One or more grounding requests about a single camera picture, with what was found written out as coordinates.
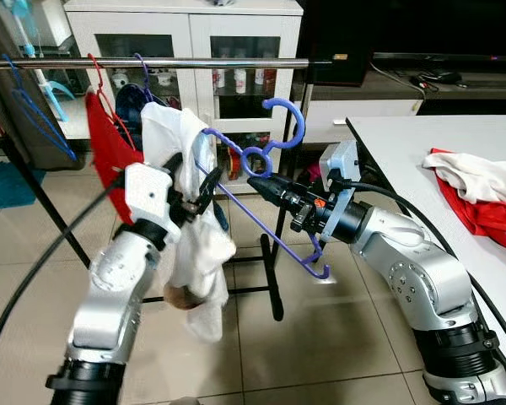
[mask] glass cabinet door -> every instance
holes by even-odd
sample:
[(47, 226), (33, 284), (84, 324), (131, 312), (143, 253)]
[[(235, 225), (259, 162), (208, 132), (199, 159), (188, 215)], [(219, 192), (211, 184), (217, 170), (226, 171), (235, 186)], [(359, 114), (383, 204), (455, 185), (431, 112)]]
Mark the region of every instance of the glass cabinet door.
[[(277, 15), (190, 16), (194, 57), (295, 57), (300, 17)], [(262, 108), (272, 97), (288, 98), (292, 69), (197, 69), (200, 117), (226, 133), (270, 132), (283, 135), (286, 111)]]
[[(192, 57), (189, 19), (182, 13), (70, 13), (70, 24), (81, 55), (95, 57)], [(96, 89), (98, 76), (89, 70)], [(106, 69), (104, 91), (115, 104), (118, 91), (126, 84), (144, 86), (141, 68)], [(150, 68), (148, 83), (153, 95), (164, 104), (188, 107), (197, 113), (195, 75), (190, 69)]]

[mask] blue mat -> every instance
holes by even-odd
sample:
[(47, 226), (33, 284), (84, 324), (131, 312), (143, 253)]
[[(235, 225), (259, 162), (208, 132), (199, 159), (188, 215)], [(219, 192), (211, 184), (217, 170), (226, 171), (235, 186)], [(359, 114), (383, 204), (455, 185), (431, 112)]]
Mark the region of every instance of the blue mat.
[[(32, 170), (32, 174), (40, 184), (45, 173), (44, 170)], [(15, 166), (0, 162), (0, 208), (30, 205), (34, 200), (34, 193)]]

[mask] white table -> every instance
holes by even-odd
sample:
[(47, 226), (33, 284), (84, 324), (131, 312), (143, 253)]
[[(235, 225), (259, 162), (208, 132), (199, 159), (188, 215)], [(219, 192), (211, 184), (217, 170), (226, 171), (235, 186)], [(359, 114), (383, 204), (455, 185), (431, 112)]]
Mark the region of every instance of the white table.
[[(433, 171), (421, 165), (432, 147), (506, 160), (506, 116), (349, 117), (347, 123), (394, 190), (435, 224), (506, 320), (506, 249), (472, 235), (444, 200)], [(506, 336), (478, 301), (506, 356)]]

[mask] tiled floor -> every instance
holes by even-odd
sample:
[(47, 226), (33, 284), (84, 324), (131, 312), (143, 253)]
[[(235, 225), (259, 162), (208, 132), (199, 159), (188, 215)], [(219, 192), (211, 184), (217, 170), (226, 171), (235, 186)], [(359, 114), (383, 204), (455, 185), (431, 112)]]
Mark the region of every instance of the tiled floor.
[[(91, 168), (49, 174), (43, 187), (66, 221), (101, 188)], [(376, 196), (361, 198), (396, 209)], [(241, 200), (275, 226), (274, 207), (256, 196)], [(238, 254), (259, 254), (261, 232), (235, 205), (221, 203)], [(94, 255), (119, 223), (105, 202), (75, 235)], [(37, 202), (0, 210), (0, 312), (56, 236)], [(288, 229), (288, 222), (283, 239), (300, 255), (310, 253), (307, 237)], [(167, 403), (192, 396), (204, 405), (433, 404), (421, 382), (422, 363), (412, 334), (379, 276), (341, 242), (326, 246), (323, 261), (333, 266), (329, 283), (315, 281), (282, 252), (276, 269), (283, 321), (272, 319), (267, 293), (232, 297), (224, 310), (223, 340), (213, 345), (189, 335), (183, 312), (164, 303), (145, 305), (121, 403)], [(160, 279), (172, 262), (168, 250), (148, 295), (160, 294)], [(260, 263), (228, 265), (225, 273), (229, 287), (266, 282)], [(62, 362), (86, 284), (87, 273), (67, 245), (35, 278), (0, 341), (0, 405), (49, 403), (45, 379)]]

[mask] clothes drying rack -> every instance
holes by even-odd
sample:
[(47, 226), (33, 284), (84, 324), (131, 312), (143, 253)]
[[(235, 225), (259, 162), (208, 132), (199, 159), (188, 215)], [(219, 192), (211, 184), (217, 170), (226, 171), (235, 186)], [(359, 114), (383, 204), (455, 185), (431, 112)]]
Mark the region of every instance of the clothes drying rack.
[[(16, 59), (12, 60), (14, 66), (18, 69), (91, 69), (94, 68), (94, 62), (90, 58), (72, 58), (72, 59), (54, 59), (54, 58), (41, 58), (41, 59)], [(101, 57), (97, 60), (101, 68), (143, 68), (143, 63), (135, 57)], [(319, 68), (328, 68), (331, 65), (330, 61), (310, 61), (309, 59), (206, 59), (206, 58), (161, 58), (161, 57), (146, 57), (144, 63), (151, 68), (173, 68), (173, 69), (215, 69), (215, 68), (271, 68), (271, 69), (306, 69), (304, 91), (302, 93), (300, 111), (304, 116), (307, 116), (308, 108), (311, 101), (311, 94), (313, 91), (313, 83), (315, 70)], [(0, 59), (0, 71), (10, 70), (11, 66), (3, 59)], [(290, 130), (290, 112), (287, 115), (285, 124), (285, 131), (283, 140), (288, 140), (288, 133)], [(13, 139), (2, 130), (0, 126), (0, 148), (6, 154), (11, 163), (19, 170), (24, 180), (34, 192), (36, 198), (41, 203), (49, 217), (55, 223), (57, 228), (63, 232), (67, 225), (52, 201), (46, 195), (43, 188), (35, 180), (30, 171), (29, 166), (24, 162), (20, 152), (15, 147)], [(287, 165), (286, 175), (293, 177), (296, 159), (299, 151), (299, 146), (292, 148), (282, 154), (279, 163), (278, 171), (281, 172), (285, 165)], [(277, 216), (277, 226), (275, 234), (281, 238), (283, 226), (285, 224), (285, 211), (280, 208)], [(81, 260), (83, 264), (88, 267), (90, 259), (83, 247), (78, 243), (73, 233), (67, 237), (67, 241)], [(249, 257), (233, 257), (228, 262), (241, 263), (241, 262), (256, 262), (262, 261), (266, 274), (266, 285), (258, 287), (249, 287), (242, 289), (230, 289), (230, 294), (246, 294), (258, 291), (268, 291), (270, 295), (270, 302), (272, 305), (273, 319), (281, 321), (283, 319), (283, 302), (279, 294), (279, 287), (277, 285), (277, 276), (275, 272), (275, 261), (277, 258), (279, 244), (274, 241), (273, 246), (270, 246), (270, 241), (267, 234), (261, 235), (261, 256)], [(154, 297), (148, 299), (150, 301), (162, 300), (161, 297)]]

